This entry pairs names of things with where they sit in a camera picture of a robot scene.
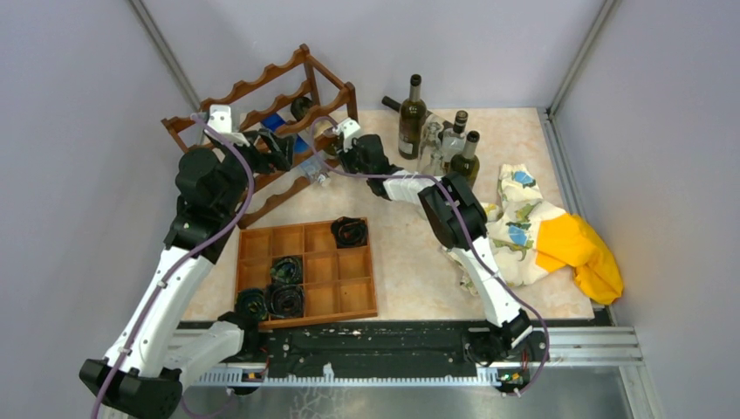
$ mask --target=gray wall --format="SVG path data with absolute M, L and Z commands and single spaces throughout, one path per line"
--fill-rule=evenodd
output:
M 546 106 L 588 31 L 601 0 L 314 0 L 234 2 L 156 0 L 147 6 L 202 97 L 222 97 L 239 79 L 284 63 L 301 43 L 357 88 L 361 108 L 384 94 L 408 95 L 423 77 L 435 107 Z M 267 107 L 292 93 L 253 93 Z M 323 98 L 336 90 L 325 88 Z
M 737 417 L 740 3 L 623 2 L 557 119 L 666 417 Z
M 144 292 L 186 102 L 125 2 L 0 7 L 1 417 L 85 417 L 77 378 Z

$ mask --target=wooden compartment tray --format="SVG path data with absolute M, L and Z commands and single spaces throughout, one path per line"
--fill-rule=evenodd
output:
M 303 283 L 300 285 L 305 295 L 303 317 L 269 317 L 260 323 L 260 328 L 308 326 L 378 315 L 369 227 L 365 245 L 337 249 L 331 232 L 332 222 L 241 232 L 235 300 L 243 290 L 264 289 L 271 282 L 270 268 L 276 259 L 296 256 L 303 262 Z

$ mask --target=beige tabletop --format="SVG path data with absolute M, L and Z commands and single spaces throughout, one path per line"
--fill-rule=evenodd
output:
M 456 110 L 435 113 L 453 120 Z M 500 203 L 497 177 L 501 164 L 523 163 L 537 179 L 544 198 L 562 206 L 562 198 L 536 109 L 469 109 L 468 129 L 481 133 L 477 155 L 481 161 L 476 186 L 481 202 Z M 346 114 L 337 112 L 341 120 Z M 362 111 L 365 133 L 383 140 L 386 155 L 398 166 L 415 169 L 415 161 L 398 154 L 398 114 Z M 258 192 L 254 207 L 274 193 L 287 190 L 298 173 L 284 175 Z M 462 272 L 441 251 L 428 222 L 415 207 L 374 196 L 365 182 L 332 174 L 328 186 L 313 184 L 254 223 L 251 228 L 333 220 L 340 216 L 367 217 L 373 251 L 376 319 L 482 319 L 481 300 L 458 286 Z M 203 280 L 183 319 L 215 319 L 232 310 L 236 280 L 239 231 L 235 230 L 213 271 Z M 589 298 L 572 282 L 572 269 L 564 268 L 537 283 L 515 289 L 546 319 L 590 319 Z

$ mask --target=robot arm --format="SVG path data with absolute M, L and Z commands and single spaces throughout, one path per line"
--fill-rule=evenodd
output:
M 469 273 L 478 295 L 483 300 L 486 319 L 495 327 L 495 338 L 502 347 L 516 347 L 532 332 L 532 325 L 522 306 L 511 297 L 502 284 L 478 263 L 463 234 L 462 226 L 445 200 L 442 192 L 429 179 L 415 177 L 389 163 L 383 154 L 380 137 L 363 135 L 353 120 L 343 120 L 336 128 L 342 141 L 339 159 L 345 171 L 366 175 L 394 175 L 393 179 L 368 179 L 367 184 L 377 196 L 390 201 L 421 205 L 440 243 L 454 252 Z M 499 273 L 485 227 L 486 215 L 468 183 L 452 173 L 440 179 L 457 203 L 473 247 L 486 265 Z
M 212 108 L 211 116 L 215 118 L 209 118 L 210 126 L 226 134 L 230 132 L 230 111 Z M 486 319 L 494 326 L 492 339 L 501 340 L 501 347 L 505 348 L 515 347 L 524 340 L 532 330 L 529 318 L 477 262 L 462 226 L 434 183 L 415 178 L 414 173 L 390 164 L 383 154 L 380 137 L 361 135 L 357 122 L 345 120 L 339 124 L 337 132 L 343 140 L 339 158 L 346 172 L 401 176 L 401 179 L 368 179 L 367 184 L 377 196 L 424 208 L 437 239 L 460 257 L 472 277 L 483 299 Z M 257 151 L 252 144 L 257 137 L 267 142 L 269 152 Z M 258 173 L 286 170 L 292 165 L 294 138 L 277 138 L 262 132 L 236 133 L 229 138 Z M 486 216 L 480 203 L 461 176 L 446 175 L 441 182 L 463 215 L 473 248 L 489 268 L 498 272 L 486 237 Z M 211 150 L 194 148 L 181 158 L 180 171 L 175 178 L 181 192 L 177 199 L 177 215 L 165 238 L 165 250 L 156 273 L 134 316 L 105 357 L 86 360 L 79 371 L 80 379 L 94 394 L 99 393 L 107 376 L 113 374 L 103 399 L 105 405 L 136 417 L 170 417 L 183 391 L 215 364 L 233 354 L 258 351 L 256 322 L 234 313 L 224 314 L 187 346 L 167 350 L 189 301 L 220 257 L 229 234 L 186 261 L 166 284 L 162 281 L 164 272 L 175 261 L 230 223 L 246 183 L 243 169 L 230 153 L 219 161 Z M 159 296 L 150 304 L 149 297 L 155 292 Z M 143 319 L 140 332 L 126 349 L 134 324 L 140 318 Z M 121 353 L 125 357 L 118 364 L 116 360 Z

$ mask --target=blue object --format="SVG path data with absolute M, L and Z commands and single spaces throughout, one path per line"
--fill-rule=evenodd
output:
M 282 116 L 274 113 L 262 121 L 262 126 L 271 130 L 273 133 L 281 126 L 285 125 L 285 120 Z M 300 138 L 300 135 L 296 134 L 296 145 L 293 147 L 293 153 L 301 154 L 308 150 L 308 144 Z
M 509 226 L 509 237 L 514 244 L 524 246 L 527 244 L 527 232 L 518 228 L 517 226 Z
M 526 172 L 523 172 L 521 170 L 518 170 L 518 171 L 514 172 L 513 178 L 514 178 L 515 181 L 517 181 L 517 182 L 519 182 L 519 183 L 521 183 L 523 185 L 528 185 L 528 184 L 532 183 L 532 181 L 534 180 L 534 179 L 532 179 L 531 176 L 527 175 Z

